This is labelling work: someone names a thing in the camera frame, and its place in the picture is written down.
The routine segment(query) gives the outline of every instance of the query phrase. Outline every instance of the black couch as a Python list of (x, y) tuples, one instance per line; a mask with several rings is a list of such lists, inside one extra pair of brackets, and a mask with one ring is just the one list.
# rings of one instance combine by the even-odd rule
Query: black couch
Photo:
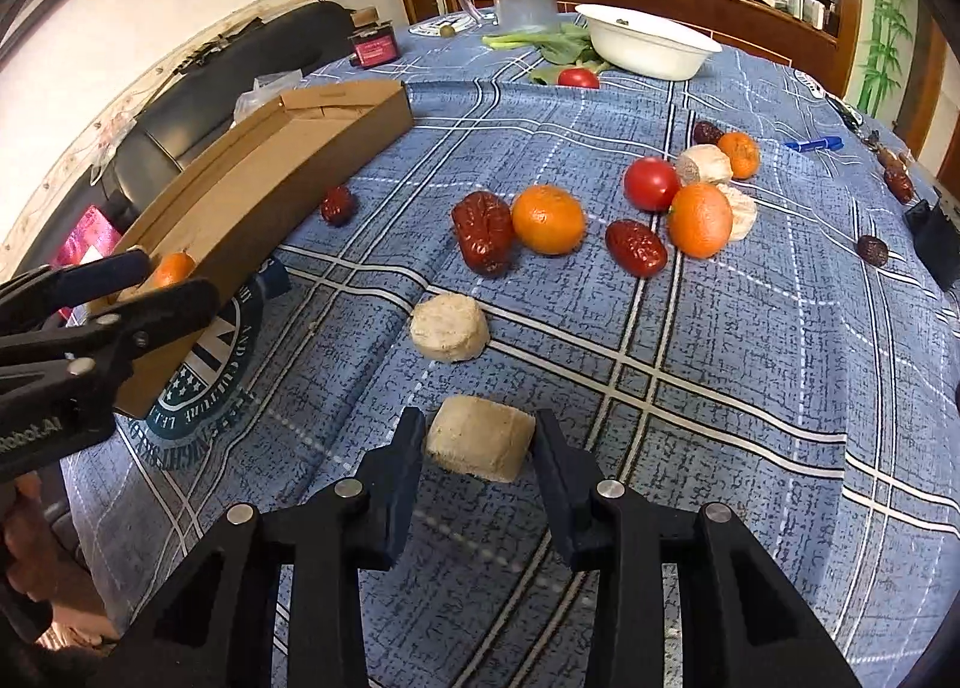
[(262, 23), (254, 20), (220, 51), (207, 53), (139, 116), (102, 178), (85, 173), (32, 242), (17, 272), (48, 263), (83, 212), (96, 205), (125, 232), (133, 220), (203, 150), (227, 131), (236, 99), (253, 79), (301, 69), (304, 76), (352, 52), (350, 12), (311, 2)]

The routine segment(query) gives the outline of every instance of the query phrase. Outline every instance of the cardboard box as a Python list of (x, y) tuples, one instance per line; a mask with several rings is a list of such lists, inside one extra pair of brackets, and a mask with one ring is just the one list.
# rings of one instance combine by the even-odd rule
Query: cardboard box
[[(203, 152), (160, 194), (117, 245), (160, 258), (186, 252), (194, 275), (226, 303), (323, 194), (413, 127), (395, 80), (360, 80), (284, 92)], [(95, 301), (108, 309), (122, 296)], [(115, 408), (144, 417), (200, 333), (144, 355), (117, 393)]]

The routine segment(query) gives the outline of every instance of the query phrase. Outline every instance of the bamboo picture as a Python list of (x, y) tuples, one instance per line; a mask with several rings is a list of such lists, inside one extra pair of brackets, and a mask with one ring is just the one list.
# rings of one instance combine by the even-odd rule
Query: bamboo picture
[(906, 0), (874, 0), (870, 39), (863, 41), (869, 46), (863, 69), (863, 85), (857, 100), (858, 109), (877, 116), (880, 105), (894, 89), (901, 88), (904, 72), (899, 60), (901, 39), (913, 42), (913, 34), (902, 12)]

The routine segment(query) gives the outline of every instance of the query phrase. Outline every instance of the metal screw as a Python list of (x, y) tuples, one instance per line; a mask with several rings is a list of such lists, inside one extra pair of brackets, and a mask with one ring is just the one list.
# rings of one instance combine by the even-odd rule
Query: metal screw
[(227, 512), (227, 521), (232, 525), (243, 525), (253, 518), (253, 506), (234, 504)]
[(333, 492), (342, 499), (352, 499), (354, 496), (363, 493), (363, 482), (357, 480), (356, 477), (347, 477), (333, 486)]
[(623, 486), (623, 482), (618, 482), (617, 480), (597, 482), (597, 493), (605, 499), (618, 499), (626, 492), (627, 488)]
[(707, 513), (707, 518), (713, 520), (714, 523), (728, 523), (733, 517), (733, 512), (726, 504), (707, 504), (704, 512)]
[(76, 360), (71, 360), (66, 364), (66, 373), (69, 373), (70, 376), (83, 376), (85, 373), (93, 371), (96, 367), (97, 364), (93, 361), (92, 357), (78, 357)]

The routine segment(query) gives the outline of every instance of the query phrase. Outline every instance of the red tomato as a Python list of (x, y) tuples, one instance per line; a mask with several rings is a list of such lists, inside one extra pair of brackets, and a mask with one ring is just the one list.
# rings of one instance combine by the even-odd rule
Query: red tomato
[(560, 71), (557, 77), (558, 86), (582, 86), (584, 89), (599, 89), (600, 80), (586, 67), (568, 67)]
[(623, 177), (623, 194), (641, 211), (667, 210), (679, 191), (677, 171), (659, 157), (640, 157)]

